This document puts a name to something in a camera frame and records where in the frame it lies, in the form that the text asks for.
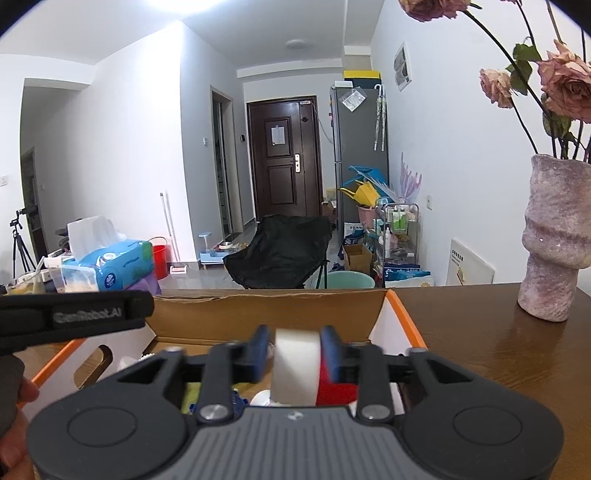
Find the doorway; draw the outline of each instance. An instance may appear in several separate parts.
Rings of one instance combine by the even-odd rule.
[[[232,100],[212,89],[213,150],[216,191],[223,237],[233,240],[243,231]]]
[[[27,214],[27,225],[31,235],[34,256],[37,262],[47,256],[47,244],[43,234],[41,212],[39,210],[39,194],[37,176],[35,174],[35,149],[29,150],[21,157],[22,196]]]
[[[315,96],[248,104],[256,218],[320,215],[322,169]]]

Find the picture frame on wall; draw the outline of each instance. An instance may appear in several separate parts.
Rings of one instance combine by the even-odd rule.
[[[406,43],[403,43],[394,57],[394,72],[396,85],[401,92],[412,82],[410,64],[408,61],[408,49]]]

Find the screw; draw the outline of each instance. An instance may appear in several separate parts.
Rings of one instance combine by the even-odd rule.
[[[298,421],[304,418],[304,414],[300,411],[292,411],[287,415],[287,418],[292,421]]]
[[[407,349],[407,355],[410,355],[411,353],[425,353],[426,351],[426,348],[409,348]]]
[[[228,416],[228,409],[219,403],[205,405],[199,414],[206,420],[221,420]]]
[[[361,415],[368,420],[383,420],[390,415],[390,409],[384,405],[367,405],[361,410]]]

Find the pink textured vase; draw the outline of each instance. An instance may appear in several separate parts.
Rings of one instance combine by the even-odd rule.
[[[530,252],[519,305],[551,322],[569,317],[579,270],[591,266],[591,164],[531,159],[523,245]]]

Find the wooden table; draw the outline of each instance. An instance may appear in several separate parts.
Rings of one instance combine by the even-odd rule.
[[[427,346],[532,397],[558,416],[564,449],[552,480],[591,479],[591,297],[577,292],[568,321],[517,305],[519,284],[400,288]]]

